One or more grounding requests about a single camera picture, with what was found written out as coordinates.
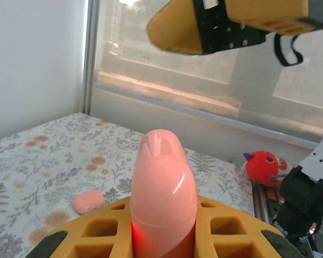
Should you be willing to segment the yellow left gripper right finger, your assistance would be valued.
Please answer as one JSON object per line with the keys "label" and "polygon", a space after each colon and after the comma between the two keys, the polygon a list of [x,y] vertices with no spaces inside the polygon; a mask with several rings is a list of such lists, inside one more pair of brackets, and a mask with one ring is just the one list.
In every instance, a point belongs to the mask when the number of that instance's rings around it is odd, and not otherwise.
{"label": "yellow left gripper right finger", "polygon": [[251,214],[199,196],[195,257],[303,257],[275,227]]}

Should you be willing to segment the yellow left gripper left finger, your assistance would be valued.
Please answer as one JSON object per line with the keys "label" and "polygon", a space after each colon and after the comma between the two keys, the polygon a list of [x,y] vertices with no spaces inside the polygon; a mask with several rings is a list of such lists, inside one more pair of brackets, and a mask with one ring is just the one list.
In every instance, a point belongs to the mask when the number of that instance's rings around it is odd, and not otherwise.
{"label": "yellow left gripper left finger", "polygon": [[120,199],[55,228],[27,257],[133,257],[130,198]]}

